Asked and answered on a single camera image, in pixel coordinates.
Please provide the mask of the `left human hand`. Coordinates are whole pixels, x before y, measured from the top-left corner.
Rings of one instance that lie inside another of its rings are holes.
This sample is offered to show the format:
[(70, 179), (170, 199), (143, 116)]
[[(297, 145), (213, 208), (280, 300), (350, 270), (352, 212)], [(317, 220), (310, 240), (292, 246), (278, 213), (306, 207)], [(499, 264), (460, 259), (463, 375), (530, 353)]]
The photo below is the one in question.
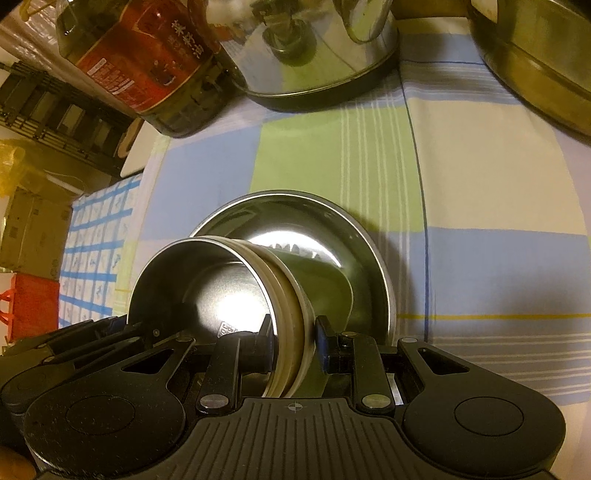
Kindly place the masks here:
[(35, 467), (23, 456), (0, 447), (0, 480), (34, 480)]

